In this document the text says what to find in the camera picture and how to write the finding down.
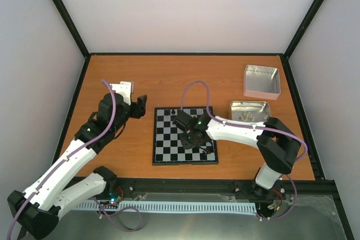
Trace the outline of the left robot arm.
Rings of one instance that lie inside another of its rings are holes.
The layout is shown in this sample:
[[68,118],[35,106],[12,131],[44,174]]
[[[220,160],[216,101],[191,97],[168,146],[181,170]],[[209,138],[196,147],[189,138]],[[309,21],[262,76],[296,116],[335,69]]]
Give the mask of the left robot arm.
[[71,187],[68,184],[84,165],[117,139],[128,119],[145,115],[146,102],[146,95],[135,102],[125,92],[104,95],[98,110],[80,127],[58,160],[31,186],[8,196],[15,221],[35,239],[43,239],[76,205],[99,194],[117,196],[117,176],[104,166]]

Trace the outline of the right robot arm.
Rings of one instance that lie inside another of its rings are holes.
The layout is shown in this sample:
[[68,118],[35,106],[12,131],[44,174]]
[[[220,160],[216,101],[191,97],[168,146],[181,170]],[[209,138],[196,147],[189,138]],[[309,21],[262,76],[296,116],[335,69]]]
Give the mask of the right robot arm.
[[204,146],[210,141],[229,141],[258,149],[264,164],[254,179],[257,189],[272,189],[281,176],[292,172],[300,159],[300,148],[307,149],[302,139],[274,117],[265,122],[245,123],[208,113],[195,117],[179,110],[173,124],[181,131],[180,140],[185,149]]

